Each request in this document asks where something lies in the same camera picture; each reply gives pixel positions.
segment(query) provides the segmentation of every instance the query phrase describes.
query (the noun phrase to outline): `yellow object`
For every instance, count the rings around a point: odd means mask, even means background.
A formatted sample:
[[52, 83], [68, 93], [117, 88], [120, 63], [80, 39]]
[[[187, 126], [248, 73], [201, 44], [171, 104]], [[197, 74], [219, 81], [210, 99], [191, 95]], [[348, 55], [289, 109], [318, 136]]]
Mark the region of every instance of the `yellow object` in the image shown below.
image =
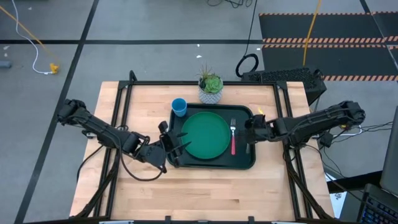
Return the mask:
[[[57, 58], [57, 56], [55, 56], [53, 53], [51, 53], [51, 51], [49, 49], [47, 49], [45, 47], [45, 45], [38, 39], [35, 37], [35, 35], [33, 35], [24, 25], [22, 25], [19, 21], [17, 21], [17, 19], [11, 14], [9, 13], [7, 10], [5, 10], [5, 8], [3, 8], [2, 6], [0, 6], [0, 10], [2, 10], [5, 14], [7, 14], [7, 16], [11, 17], [11, 19], [14, 19], [16, 22], [18, 22], [18, 25], [20, 25], [34, 40], [36, 40], [42, 47], [43, 49], [51, 56], [55, 59], [57, 64], [60, 64], [59, 59]], [[59, 69], [59, 65], [55, 65], [54, 63], [50, 64], [50, 68], [51, 71], [56, 71], [54, 74], [56, 74], [58, 72]]]
[[315, 13], [314, 13], [314, 15], [313, 15], [313, 17], [312, 17], [312, 22], [311, 22], [310, 30], [308, 31], [307, 39], [305, 40], [303, 66], [305, 66], [305, 59], [307, 58], [308, 40], [310, 39], [312, 27], [313, 27], [313, 24], [315, 23], [315, 19], [317, 18], [317, 14], [318, 14], [318, 11], [319, 11], [319, 7], [321, 6], [321, 2], [322, 2], [322, 0], [318, 0], [317, 9], [315, 10]]

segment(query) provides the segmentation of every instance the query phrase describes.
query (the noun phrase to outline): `white pot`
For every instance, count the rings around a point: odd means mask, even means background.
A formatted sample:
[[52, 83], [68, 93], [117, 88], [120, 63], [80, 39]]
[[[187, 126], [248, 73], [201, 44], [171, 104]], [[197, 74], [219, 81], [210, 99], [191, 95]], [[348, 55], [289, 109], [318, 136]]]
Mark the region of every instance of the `white pot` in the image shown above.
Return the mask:
[[199, 88], [199, 100], [205, 104], [216, 104], [217, 102], [219, 102], [223, 94], [223, 89], [221, 89], [218, 93], [206, 93], [204, 90], [200, 88], [199, 85], [198, 88]]

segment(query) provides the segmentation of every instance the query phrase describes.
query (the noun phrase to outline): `wooden table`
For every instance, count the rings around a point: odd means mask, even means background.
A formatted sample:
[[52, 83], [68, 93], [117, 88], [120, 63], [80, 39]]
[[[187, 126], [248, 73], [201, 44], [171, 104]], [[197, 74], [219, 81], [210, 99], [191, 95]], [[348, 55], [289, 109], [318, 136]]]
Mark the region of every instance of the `wooden table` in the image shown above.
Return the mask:
[[[99, 93], [95, 116], [108, 123], [112, 118], [117, 86], [117, 82], [103, 82]], [[294, 116], [309, 113], [302, 83], [288, 83], [288, 88]], [[169, 121], [171, 101], [181, 96], [189, 103], [199, 103], [197, 86], [133, 86], [127, 119], [129, 130], [148, 135], [153, 140], [158, 139], [158, 124]], [[285, 116], [282, 91], [280, 96]], [[244, 105], [254, 114], [258, 114], [258, 107], [261, 107], [267, 120], [277, 118], [271, 86], [225, 86], [219, 104]], [[310, 141], [309, 144], [317, 146], [315, 141]], [[88, 140], [85, 157], [98, 146], [97, 140]], [[98, 188], [103, 157], [104, 150], [82, 168], [70, 215], [77, 214]], [[173, 220], [244, 221], [248, 216], [254, 216], [256, 221], [294, 220], [288, 176], [282, 158], [282, 143], [257, 143], [256, 157], [256, 163], [249, 170], [176, 169], [167, 164], [168, 172], [153, 182], [138, 182], [120, 166], [111, 218], [164, 220], [166, 215], [171, 215]], [[325, 211], [333, 216], [319, 153], [309, 147], [303, 148], [302, 160], [309, 191]], [[128, 157], [125, 161], [138, 177], [149, 178], [158, 173], [149, 164]], [[302, 205], [302, 194], [299, 190], [297, 192]], [[106, 192], [101, 207], [102, 215], [107, 198]], [[304, 217], [303, 206], [300, 206], [300, 210]]]

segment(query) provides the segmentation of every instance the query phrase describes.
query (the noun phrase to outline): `black keyboard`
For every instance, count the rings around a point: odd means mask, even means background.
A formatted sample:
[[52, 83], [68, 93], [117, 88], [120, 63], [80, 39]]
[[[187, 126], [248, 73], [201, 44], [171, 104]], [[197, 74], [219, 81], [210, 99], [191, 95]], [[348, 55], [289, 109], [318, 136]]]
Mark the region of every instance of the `black keyboard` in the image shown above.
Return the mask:
[[398, 212], [369, 197], [367, 203], [378, 209], [366, 205], [360, 220], [361, 223], [398, 224]]

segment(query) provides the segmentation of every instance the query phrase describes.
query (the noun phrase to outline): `potted plant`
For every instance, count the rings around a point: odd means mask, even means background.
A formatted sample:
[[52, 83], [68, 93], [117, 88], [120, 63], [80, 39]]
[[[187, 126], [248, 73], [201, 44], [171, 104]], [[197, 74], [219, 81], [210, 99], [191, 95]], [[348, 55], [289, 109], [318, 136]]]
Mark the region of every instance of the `potted plant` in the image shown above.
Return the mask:
[[215, 73], [202, 68], [199, 78], [199, 99], [202, 103], [215, 104], [221, 99], [223, 93], [223, 81]]

